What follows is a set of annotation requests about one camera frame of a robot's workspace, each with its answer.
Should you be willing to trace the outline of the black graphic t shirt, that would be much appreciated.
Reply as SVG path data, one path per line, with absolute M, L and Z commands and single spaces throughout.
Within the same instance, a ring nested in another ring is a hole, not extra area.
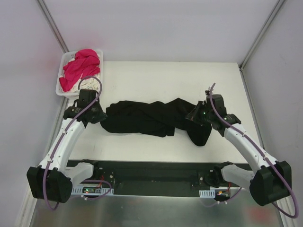
M 106 108 L 107 118 L 100 124 L 110 133 L 141 133 L 157 137 L 174 136 L 175 129 L 186 131 L 190 140 L 199 147 L 206 144 L 212 127 L 198 125 L 186 116 L 195 105 L 181 98 L 168 103 L 119 101 Z

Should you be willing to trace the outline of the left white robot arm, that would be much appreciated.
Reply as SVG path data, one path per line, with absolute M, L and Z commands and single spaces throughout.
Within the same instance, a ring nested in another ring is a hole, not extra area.
M 36 167 L 27 171 L 27 180 L 35 199 L 65 203 L 71 196 L 74 186 L 86 180 L 95 184 L 100 172 L 93 164 L 81 162 L 70 170 L 67 164 L 80 135 L 88 124 L 96 124 L 106 119 L 99 102 L 100 92 L 81 89 L 78 99 L 63 114 L 60 131 L 46 154 Z

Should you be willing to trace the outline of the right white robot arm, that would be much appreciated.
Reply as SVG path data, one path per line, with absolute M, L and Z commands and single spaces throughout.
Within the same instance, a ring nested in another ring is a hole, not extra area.
M 212 187 L 222 187 L 228 182 L 248 190 L 254 201 L 265 206 L 291 195 L 292 170 L 286 161 L 279 162 L 251 139 L 234 114 L 228 114 L 221 95 L 210 95 L 200 101 L 186 116 L 186 119 L 200 126 L 211 125 L 227 139 L 245 158 L 250 170 L 232 162 L 217 164 L 204 177 Z

